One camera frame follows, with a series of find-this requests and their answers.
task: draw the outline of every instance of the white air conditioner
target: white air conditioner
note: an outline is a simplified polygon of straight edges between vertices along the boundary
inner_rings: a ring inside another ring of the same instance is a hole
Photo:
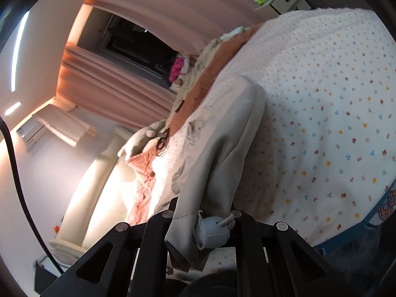
[[[30,118],[17,129],[17,133],[22,137],[27,150],[31,149],[46,132],[47,129],[44,125],[36,122],[33,118]]]

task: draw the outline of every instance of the ceiling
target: ceiling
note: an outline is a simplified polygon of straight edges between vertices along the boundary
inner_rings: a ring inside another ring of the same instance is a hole
[[[9,129],[55,96],[63,49],[84,0],[39,0],[30,10],[19,48],[16,90],[11,92],[11,64],[17,27],[0,54],[0,116]]]

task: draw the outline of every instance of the floor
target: floor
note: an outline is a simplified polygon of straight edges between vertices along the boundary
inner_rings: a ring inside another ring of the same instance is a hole
[[[325,257],[362,297],[373,296],[382,277],[396,258],[395,252],[379,249],[380,237],[379,226]]]

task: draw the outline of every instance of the white bed frame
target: white bed frame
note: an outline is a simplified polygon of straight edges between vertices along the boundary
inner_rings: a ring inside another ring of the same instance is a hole
[[[133,182],[135,171],[117,153],[131,136],[117,126],[107,149],[84,174],[56,238],[49,242],[57,254],[75,260],[114,225],[125,221],[127,208],[122,199],[122,184]]]

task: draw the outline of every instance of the stuffed toy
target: stuffed toy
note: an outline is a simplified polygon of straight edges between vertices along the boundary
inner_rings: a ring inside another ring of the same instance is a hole
[[[125,153],[125,160],[128,160],[132,156],[140,154],[147,143],[151,139],[155,138],[158,132],[163,129],[164,126],[165,120],[162,120],[137,131],[119,150],[118,157],[121,157]]]

